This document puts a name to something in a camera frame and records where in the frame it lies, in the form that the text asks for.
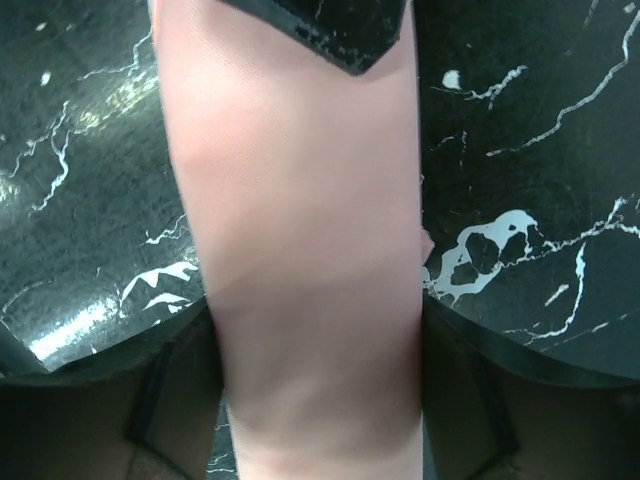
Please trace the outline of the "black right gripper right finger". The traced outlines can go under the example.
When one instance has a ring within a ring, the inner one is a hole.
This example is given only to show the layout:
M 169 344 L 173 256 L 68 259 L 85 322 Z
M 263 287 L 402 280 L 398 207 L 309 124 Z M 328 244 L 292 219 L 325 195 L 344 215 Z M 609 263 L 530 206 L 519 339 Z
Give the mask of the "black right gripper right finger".
M 440 479 L 636 479 L 639 383 L 535 352 L 429 295 L 422 410 Z

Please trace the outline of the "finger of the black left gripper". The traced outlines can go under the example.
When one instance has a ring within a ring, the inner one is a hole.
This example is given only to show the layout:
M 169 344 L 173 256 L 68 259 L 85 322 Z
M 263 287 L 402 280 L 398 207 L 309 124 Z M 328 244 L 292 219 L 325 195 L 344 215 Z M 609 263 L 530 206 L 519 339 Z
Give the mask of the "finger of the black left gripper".
M 225 1 L 252 48 L 278 66 L 323 61 L 350 76 L 373 69 L 400 41 L 411 3 Z

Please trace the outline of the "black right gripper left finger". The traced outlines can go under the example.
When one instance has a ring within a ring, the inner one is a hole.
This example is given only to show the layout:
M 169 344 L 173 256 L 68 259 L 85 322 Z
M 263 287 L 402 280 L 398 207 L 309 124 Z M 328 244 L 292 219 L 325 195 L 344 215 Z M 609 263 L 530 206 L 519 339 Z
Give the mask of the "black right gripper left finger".
M 4 479 L 203 479 L 223 389 L 206 300 L 55 371 L 1 381 Z

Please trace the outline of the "pink satin napkin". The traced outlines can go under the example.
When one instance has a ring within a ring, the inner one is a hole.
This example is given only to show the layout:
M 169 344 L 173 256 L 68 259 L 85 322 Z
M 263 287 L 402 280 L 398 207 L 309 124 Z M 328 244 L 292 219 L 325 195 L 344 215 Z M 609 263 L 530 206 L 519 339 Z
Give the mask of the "pink satin napkin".
M 421 478 L 412 13 L 352 77 L 223 2 L 149 9 L 240 477 Z

